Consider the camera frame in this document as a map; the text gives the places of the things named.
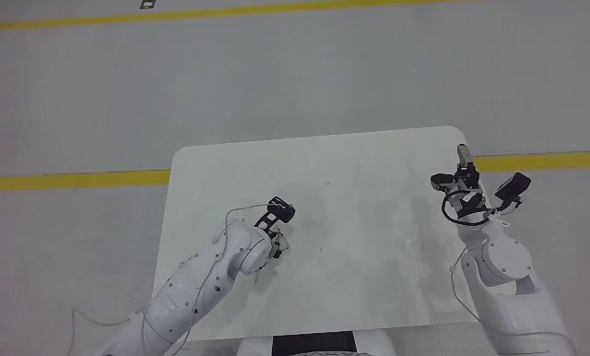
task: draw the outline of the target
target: table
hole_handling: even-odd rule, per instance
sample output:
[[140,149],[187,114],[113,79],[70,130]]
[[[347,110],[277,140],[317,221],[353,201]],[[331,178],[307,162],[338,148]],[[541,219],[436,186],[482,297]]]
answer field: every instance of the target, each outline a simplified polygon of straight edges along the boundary
[[[190,340],[472,321],[448,271],[463,244],[430,185],[432,174],[455,170],[459,143],[459,130],[439,126],[182,148],[154,292],[184,257],[211,245],[229,209],[280,196],[297,209],[281,226],[290,251],[257,278],[240,275]],[[254,224],[264,212],[232,216]]]

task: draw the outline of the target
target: floor marking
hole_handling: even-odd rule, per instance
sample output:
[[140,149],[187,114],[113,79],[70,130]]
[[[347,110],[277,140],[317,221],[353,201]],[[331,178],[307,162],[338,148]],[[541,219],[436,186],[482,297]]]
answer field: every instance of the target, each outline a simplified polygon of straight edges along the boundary
[[[480,172],[590,169],[590,151],[550,154],[477,156]],[[84,172],[0,177],[0,191],[165,186],[170,170]]]
[[312,10],[351,9],[375,6],[404,6],[417,4],[450,3],[477,0],[330,0],[309,3],[289,3],[260,6],[235,6],[203,10],[178,10],[133,15],[58,18],[29,21],[0,22],[0,30],[35,30],[58,27],[92,26],[104,24],[141,23],[175,19],[195,19],[213,17],[232,17],[256,14],[293,13]]

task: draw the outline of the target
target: floor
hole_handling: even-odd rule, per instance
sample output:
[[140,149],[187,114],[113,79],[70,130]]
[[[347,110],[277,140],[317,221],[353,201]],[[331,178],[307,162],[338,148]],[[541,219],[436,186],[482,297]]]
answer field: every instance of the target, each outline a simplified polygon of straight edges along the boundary
[[[328,0],[157,0],[153,11],[315,1]],[[167,169],[189,145],[429,125],[458,127],[476,155],[590,149],[590,0],[4,25],[143,14],[140,2],[0,0],[0,175]],[[512,235],[554,257],[537,271],[585,355],[590,171],[527,174]],[[145,304],[165,199],[165,186],[0,191],[0,355],[64,355],[73,307],[114,321]],[[74,354],[110,332],[78,321]],[[472,324],[388,332],[400,356],[493,354]]]

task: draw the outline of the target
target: black sticker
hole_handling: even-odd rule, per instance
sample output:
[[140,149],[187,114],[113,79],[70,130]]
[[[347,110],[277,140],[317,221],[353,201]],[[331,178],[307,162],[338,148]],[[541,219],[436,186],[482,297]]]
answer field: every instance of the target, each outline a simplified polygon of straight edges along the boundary
[[139,9],[153,9],[154,7],[156,7],[156,0],[144,0],[141,2]]

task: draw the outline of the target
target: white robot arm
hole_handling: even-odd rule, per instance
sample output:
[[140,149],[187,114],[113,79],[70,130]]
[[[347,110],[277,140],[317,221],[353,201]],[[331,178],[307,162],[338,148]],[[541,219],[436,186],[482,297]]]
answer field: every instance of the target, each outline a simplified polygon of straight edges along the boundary
[[[575,355],[565,325],[535,272],[530,254],[505,233],[509,224],[499,218],[512,203],[516,207],[521,203],[519,195],[529,186],[530,179],[515,174],[496,192],[503,201],[501,206],[488,208],[469,149],[459,145],[457,152],[457,172],[435,174],[431,184],[445,192],[442,213],[457,224],[459,237],[466,244],[461,268],[478,312],[476,319],[483,325],[492,347],[502,355]],[[447,202],[454,208],[457,220],[446,213]],[[516,283],[514,295],[491,289],[509,282]]]
[[280,247],[270,228],[278,220],[289,222],[295,209],[278,197],[267,206],[268,212],[254,227],[240,220],[227,222],[226,217],[227,229],[213,246],[183,261],[149,306],[94,355],[163,355],[228,294],[238,273],[251,275],[270,257],[279,257]]

